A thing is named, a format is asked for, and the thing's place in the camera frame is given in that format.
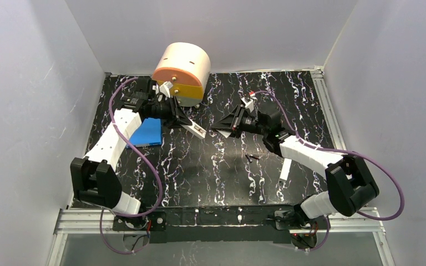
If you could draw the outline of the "white remote control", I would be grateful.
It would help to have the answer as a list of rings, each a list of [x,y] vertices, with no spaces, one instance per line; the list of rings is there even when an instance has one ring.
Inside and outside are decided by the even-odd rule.
[[[182,127],[200,140],[203,140],[206,137],[206,130],[195,122],[192,122],[191,125],[182,125]]]

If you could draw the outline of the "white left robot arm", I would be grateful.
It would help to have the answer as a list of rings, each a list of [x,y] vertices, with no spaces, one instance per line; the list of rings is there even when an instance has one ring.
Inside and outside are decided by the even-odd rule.
[[[170,129],[185,128],[200,139],[205,130],[189,119],[175,98],[126,99],[96,145],[70,164],[74,198],[125,217],[140,217],[141,202],[123,192],[115,173],[130,137],[147,118],[161,119]]]

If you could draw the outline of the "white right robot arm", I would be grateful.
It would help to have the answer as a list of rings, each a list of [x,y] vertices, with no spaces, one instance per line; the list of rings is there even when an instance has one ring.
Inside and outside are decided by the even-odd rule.
[[[305,224],[335,213],[350,217],[379,195],[379,188],[361,157],[306,147],[295,133],[283,127],[277,109],[252,114],[244,105],[238,105],[211,128],[225,137],[240,137],[243,132],[261,135],[269,152],[297,162],[326,179],[326,191],[294,205],[285,219]]]

